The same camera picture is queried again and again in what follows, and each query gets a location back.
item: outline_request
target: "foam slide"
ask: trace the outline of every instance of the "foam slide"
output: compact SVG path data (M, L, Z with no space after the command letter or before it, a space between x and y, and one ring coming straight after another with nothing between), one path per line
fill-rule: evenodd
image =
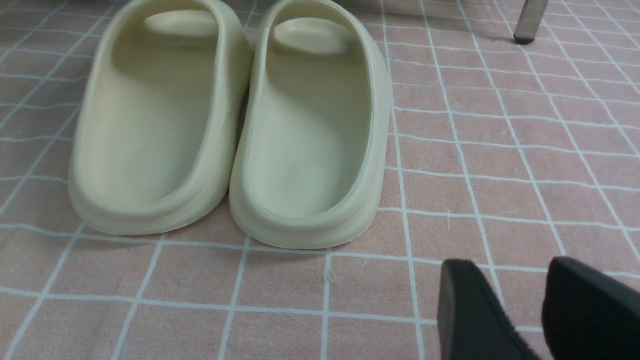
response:
M237 224L297 249L360 236L380 203L390 80L376 42L329 0L265 14L230 184Z
M252 53L218 0L134 0L100 42L69 173L88 226L136 235L188 225L224 196Z

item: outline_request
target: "metal chair leg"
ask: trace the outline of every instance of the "metal chair leg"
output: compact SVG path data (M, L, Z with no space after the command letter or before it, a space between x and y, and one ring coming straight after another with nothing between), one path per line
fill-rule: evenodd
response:
M525 0L513 38L518 45L531 44L542 22L549 0Z

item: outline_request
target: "slide sandal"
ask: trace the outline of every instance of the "slide sandal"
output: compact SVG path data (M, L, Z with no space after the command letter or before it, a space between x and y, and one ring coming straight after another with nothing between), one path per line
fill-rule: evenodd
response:
M329 0L284 0L260 25L229 191L263 243L320 249L360 236L380 204L391 85L377 43Z
M218 0L134 0L105 31L69 171L78 216L109 234L160 233L227 188L252 52Z

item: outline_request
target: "rubber foot cap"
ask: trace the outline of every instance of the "rubber foot cap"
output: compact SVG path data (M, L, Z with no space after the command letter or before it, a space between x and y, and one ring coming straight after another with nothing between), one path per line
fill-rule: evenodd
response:
M513 35L513 40L516 40L516 44L518 45L529 45L535 40L534 38L519 38Z

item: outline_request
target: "tiled floor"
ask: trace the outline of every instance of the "tiled floor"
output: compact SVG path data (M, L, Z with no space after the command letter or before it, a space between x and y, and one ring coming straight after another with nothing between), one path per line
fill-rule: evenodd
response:
M255 38L268 0L230 4ZM145 238L85 228L67 199L74 119L120 4L0 0L0 354L13 359L437 359L440 263L473 259L523 336L566 254L640 289L640 3L345 0L394 82L372 227L285 251L223 202Z

